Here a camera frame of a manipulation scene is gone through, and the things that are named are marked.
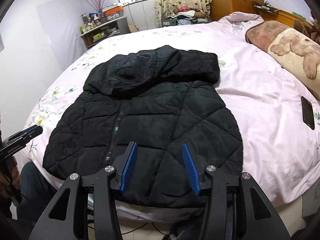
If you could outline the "person's left hand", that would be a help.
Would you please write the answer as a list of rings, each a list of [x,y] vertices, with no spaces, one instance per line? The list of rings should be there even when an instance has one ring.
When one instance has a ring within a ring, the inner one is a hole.
[[[13,161],[13,167],[11,170],[11,183],[16,189],[21,188],[21,178],[20,178],[20,173],[17,167],[17,161],[15,157],[12,157]],[[1,192],[1,197],[4,198],[9,198],[10,196],[6,192],[6,188],[10,185],[9,180],[6,179],[5,176],[1,173],[1,179],[0,179],[0,192]]]

